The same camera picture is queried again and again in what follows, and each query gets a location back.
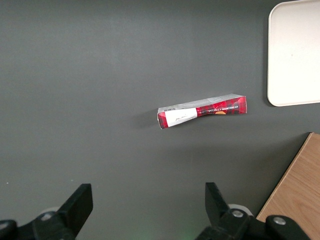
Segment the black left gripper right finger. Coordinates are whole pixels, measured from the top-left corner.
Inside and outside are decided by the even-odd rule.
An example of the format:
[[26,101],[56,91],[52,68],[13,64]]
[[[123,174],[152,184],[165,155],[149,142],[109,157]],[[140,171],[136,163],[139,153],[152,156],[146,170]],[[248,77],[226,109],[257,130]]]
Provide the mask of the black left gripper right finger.
[[239,208],[230,208],[214,182],[205,184],[205,210],[211,226],[206,227],[198,240],[243,240],[251,216]]

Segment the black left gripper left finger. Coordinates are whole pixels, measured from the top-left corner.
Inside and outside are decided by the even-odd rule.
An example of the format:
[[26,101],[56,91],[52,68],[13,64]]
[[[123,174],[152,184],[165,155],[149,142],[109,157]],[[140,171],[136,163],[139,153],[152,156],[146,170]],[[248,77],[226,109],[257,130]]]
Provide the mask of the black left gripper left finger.
[[74,240],[93,210],[92,185],[81,184],[57,211],[40,214],[32,222],[36,240]]

